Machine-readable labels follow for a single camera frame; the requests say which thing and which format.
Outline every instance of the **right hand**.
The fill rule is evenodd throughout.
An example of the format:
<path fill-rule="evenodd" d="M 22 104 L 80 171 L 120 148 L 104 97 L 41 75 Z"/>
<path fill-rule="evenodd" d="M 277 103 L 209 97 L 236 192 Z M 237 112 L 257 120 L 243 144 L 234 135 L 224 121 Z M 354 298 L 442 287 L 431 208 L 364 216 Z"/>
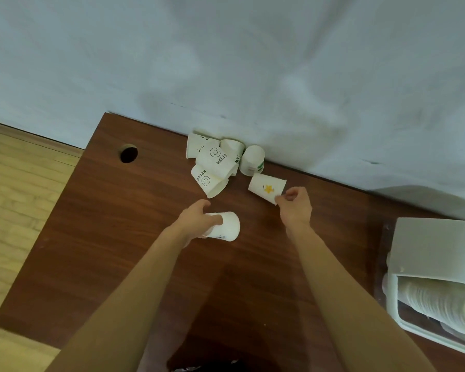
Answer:
<path fill-rule="evenodd" d="M 305 187 L 289 188 L 285 194 L 276 197 L 281 210 L 281 220 L 286 226 L 288 236 L 298 227 L 310 227 L 312 205 Z"/>

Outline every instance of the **hand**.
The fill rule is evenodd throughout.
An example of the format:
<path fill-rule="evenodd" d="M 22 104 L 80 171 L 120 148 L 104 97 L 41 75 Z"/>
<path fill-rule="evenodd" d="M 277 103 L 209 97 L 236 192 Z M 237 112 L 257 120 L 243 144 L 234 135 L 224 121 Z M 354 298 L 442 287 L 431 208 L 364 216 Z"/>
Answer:
<path fill-rule="evenodd" d="M 220 215 L 205 215 L 203 208 L 210 206 L 208 200 L 198 200 L 192 206 L 184 209 L 179 218 L 173 223 L 178 232 L 186 238 L 186 245 L 195 237 L 203 237 L 203 234 L 215 225 L 222 225 Z"/>
<path fill-rule="evenodd" d="M 276 203 L 281 210 L 281 220 L 286 226 L 289 238 L 295 228 L 310 227 L 312 205 L 304 187 L 288 189 L 284 195 L 276 197 Z"/>

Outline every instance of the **paper cup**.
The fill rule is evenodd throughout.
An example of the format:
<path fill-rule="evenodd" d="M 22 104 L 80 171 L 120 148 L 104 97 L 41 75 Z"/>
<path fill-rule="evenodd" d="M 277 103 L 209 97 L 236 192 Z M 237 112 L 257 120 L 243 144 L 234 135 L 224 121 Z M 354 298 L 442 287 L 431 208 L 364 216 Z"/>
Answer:
<path fill-rule="evenodd" d="M 239 218 L 232 211 L 226 213 L 207 213 L 207 215 L 220 215 L 222 216 L 222 225 L 213 226 L 203 234 L 206 237 L 213 237 L 216 239 L 232 242 L 236 240 L 239 235 Z"/>
<path fill-rule="evenodd" d="M 263 171 L 263 162 L 265 160 L 265 151 L 258 145 L 249 146 L 245 150 L 239 170 L 243 175 L 253 176 L 255 172 L 259 174 Z"/>
<path fill-rule="evenodd" d="M 196 164 L 201 165 L 211 174 L 227 179 L 237 169 L 236 156 L 226 154 L 220 147 L 206 145 L 196 157 Z"/>
<path fill-rule="evenodd" d="M 236 163 L 241 161 L 241 156 L 243 155 L 244 151 L 244 144 L 239 141 L 235 140 L 221 140 L 220 148 L 223 149 L 227 154 L 230 154 L 232 156 L 236 155 Z M 236 176 L 237 174 L 237 168 L 233 171 L 231 176 Z"/>
<path fill-rule="evenodd" d="M 196 165 L 191 170 L 191 175 L 195 178 L 196 182 L 203 189 L 207 198 L 212 198 L 218 195 L 226 187 L 229 179 L 221 179 L 210 172 L 207 172 L 203 167 Z"/>
<path fill-rule="evenodd" d="M 248 190 L 277 205 L 275 198 L 283 193 L 285 185 L 286 180 L 255 173 L 251 178 Z"/>
<path fill-rule="evenodd" d="M 219 147 L 219 140 L 211 137 L 200 136 L 196 133 L 188 135 L 188 142 L 186 144 L 186 158 L 196 158 L 200 150 L 206 145 L 212 147 Z"/>

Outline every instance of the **yellow star print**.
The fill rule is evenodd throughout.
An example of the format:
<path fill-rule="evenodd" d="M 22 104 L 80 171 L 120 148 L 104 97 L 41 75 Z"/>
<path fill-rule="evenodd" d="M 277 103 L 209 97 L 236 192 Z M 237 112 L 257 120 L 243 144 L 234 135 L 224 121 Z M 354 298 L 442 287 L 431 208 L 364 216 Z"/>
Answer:
<path fill-rule="evenodd" d="M 264 188 L 264 190 L 265 190 L 268 194 L 270 194 L 271 192 L 274 191 L 274 190 L 272 189 L 272 186 L 271 186 L 271 185 L 266 185 L 265 188 Z"/>

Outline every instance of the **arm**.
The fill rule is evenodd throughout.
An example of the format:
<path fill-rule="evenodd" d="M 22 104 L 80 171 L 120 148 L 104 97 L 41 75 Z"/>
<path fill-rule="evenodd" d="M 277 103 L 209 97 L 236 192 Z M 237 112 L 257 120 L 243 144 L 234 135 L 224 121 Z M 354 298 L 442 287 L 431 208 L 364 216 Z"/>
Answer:
<path fill-rule="evenodd" d="M 311 291 L 348 372 L 435 371 L 411 338 L 343 268 L 310 227 L 303 187 L 276 198 Z"/>
<path fill-rule="evenodd" d="M 222 223 L 195 202 L 162 231 L 116 290 L 74 334 L 47 372 L 136 370 L 160 300 L 180 251 L 195 237 Z"/>

